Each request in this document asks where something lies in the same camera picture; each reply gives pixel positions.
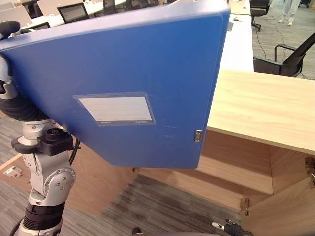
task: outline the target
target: robotic arm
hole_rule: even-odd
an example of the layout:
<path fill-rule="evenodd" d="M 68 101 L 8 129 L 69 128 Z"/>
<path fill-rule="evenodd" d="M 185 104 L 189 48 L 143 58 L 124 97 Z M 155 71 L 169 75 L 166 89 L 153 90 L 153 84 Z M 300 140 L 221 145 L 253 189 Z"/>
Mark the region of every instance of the robotic arm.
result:
<path fill-rule="evenodd" d="M 55 122 L 17 91 L 10 64 L 2 56 L 0 109 L 23 124 L 23 135 L 11 144 L 31 172 L 32 190 L 17 235 L 58 236 L 64 203 L 75 182 L 68 158 L 68 151 L 74 149 L 72 136 L 57 129 Z"/>

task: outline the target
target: computer monitor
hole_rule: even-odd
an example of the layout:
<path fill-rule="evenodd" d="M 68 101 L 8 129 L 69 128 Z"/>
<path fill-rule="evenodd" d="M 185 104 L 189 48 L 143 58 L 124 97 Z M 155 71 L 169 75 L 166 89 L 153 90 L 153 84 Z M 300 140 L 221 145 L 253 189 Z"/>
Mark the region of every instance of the computer monitor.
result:
<path fill-rule="evenodd" d="M 89 18 L 83 3 L 57 7 L 65 23 L 86 20 Z"/>
<path fill-rule="evenodd" d="M 50 28 L 50 25 L 48 22 L 44 22 L 44 23 L 36 25 L 36 26 L 28 27 L 28 29 L 32 29 L 32 30 L 43 30 L 43 29 L 47 29 L 47 28 Z"/>

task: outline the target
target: black cable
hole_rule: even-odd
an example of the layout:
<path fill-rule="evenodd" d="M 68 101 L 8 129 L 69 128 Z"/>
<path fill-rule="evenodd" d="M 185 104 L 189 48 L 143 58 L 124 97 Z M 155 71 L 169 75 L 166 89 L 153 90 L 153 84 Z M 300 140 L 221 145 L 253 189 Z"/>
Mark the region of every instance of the black cable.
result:
<path fill-rule="evenodd" d="M 255 27 L 255 30 L 256 30 L 256 35 L 257 35 L 258 43 L 259 43 L 261 49 L 263 50 L 263 52 L 264 52 L 264 54 L 265 54 L 265 59 L 267 59 L 266 52 L 265 52 L 265 50 L 263 49 L 262 45 L 260 44 L 260 41 L 259 41 L 259 38 L 258 38 L 258 32 L 257 32 L 257 28 L 256 28 L 256 27 Z"/>
<path fill-rule="evenodd" d="M 301 73 L 301 75 L 303 76 L 303 79 L 308 79 L 309 80 L 309 78 L 307 78 L 303 73 Z"/>
<path fill-rule="evenodd" d="M 77 138 L 75 138 L 75 145 L 74 145 L 72 154 L 71 154 L 71 156 L 70 156 L 70 158 L 69 158 L 69 164 L 70 164 L 70 165 L 72 165 L 72 163 L 73 163 L 73 161 L 74 161 L 74 158 L 75 158 L 75 156 L 76 156 L 76 154 L 77 154 L 78 149 L 81 149 L 80 143 L 81 143 L 81 141 L 78 140 Z"/>
<path fill-rule="evenodd" d="M 20 227 L 20 223 L 22 222 L 23 218 L 18 222 L 16 223 L 16 225 L 13 227 L 11 233 L 9 234 L 9 236 L 14 236 L 15 233 L 18 231 L 19 227 Z"/>

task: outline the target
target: office desk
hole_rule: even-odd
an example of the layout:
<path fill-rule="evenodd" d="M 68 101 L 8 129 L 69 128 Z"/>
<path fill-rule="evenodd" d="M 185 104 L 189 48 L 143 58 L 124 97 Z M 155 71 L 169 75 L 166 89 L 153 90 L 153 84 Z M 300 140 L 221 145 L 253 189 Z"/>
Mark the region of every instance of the office desk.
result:
<path fill-rule="evenodd" d="M 125 0 L 116 0 L 115 5 L 119 5 L 124 3 Z M 98 11 L 101 11 L 103 9 L 103 3 L 102 2 L 97 2 L 97 3 L 92 3 L 86 2 L 84 3 L 84 7 L 89 15 L 92 15 Z M 44 22 L 48 22 L 50 27 L 58 26 L 64 24 L 63 18 L 61 15 L 50 15 L 50 16 L 40 16 L 37 18 L 32 19 L 32 24 L 29 24 L 27 26 L 24 26 L 25 28 L 35 26 L 42 24 Z"/>
<path fill-rule="evenodd" d="M 254 71 L 249 0 L 230 1 L 232 31 L 226 33 L 220 69 Z"/>

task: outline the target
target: black rubber grip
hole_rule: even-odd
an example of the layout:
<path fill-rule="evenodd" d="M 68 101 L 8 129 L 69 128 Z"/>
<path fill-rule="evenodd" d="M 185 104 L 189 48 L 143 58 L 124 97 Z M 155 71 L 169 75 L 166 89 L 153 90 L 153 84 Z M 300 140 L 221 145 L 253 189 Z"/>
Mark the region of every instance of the black rubber grip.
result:
<path fill-rule="evenodd" d="M 61 222 L 64 203 L 57 206 L 36 206 L 28 204 L 23 225 L 30 230 L 45 230 Z"/>
<path fill-rule="evenodd" d="M 29 99 L 20 94 L 13 99 L 0 99 L 0 110 L 9 117 L 22 122 L 49 119 Z"/>

